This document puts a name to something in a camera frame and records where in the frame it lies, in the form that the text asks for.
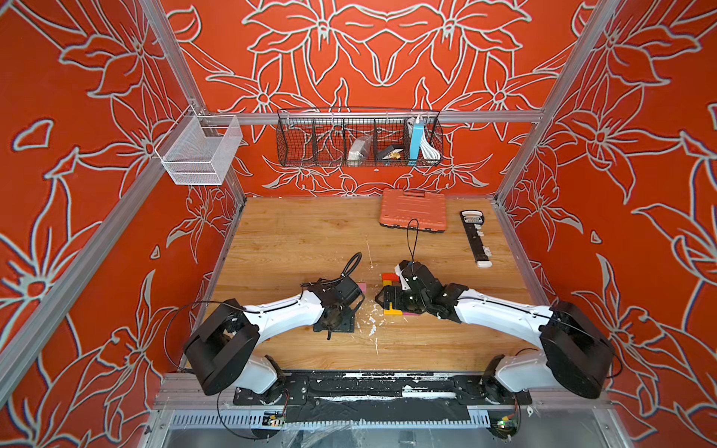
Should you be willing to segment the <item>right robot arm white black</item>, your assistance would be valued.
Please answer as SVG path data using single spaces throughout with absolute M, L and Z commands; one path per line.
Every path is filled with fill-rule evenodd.
M 444 285 L 417 261 L 402 261 L 375 302 L 386 312 L 430 314 L 486 327 L 528 343 L 530 350 L 495 356 L 485 368 L 480 388 L 492 403 L 508 401 L 523 391 L 549 388 L 597 399 L 615 358 L 608 338 L 570 302 L 553 306 L 519 304 L 465 285 Z

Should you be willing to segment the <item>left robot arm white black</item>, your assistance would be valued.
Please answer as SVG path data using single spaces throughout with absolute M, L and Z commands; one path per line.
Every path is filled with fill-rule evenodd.
M 346 274 L 302 286 L 299 294 L 270 304 L 227 300 L 190 335 L 184 355 L 207 396 L 227 388 L 272 394 L 282 383 L 280 369 L 270 358 L 256 356 L 256 347 L 302 327 L 319 326 L 328 336 L 342 332 L 364 300 L 364 291 Z

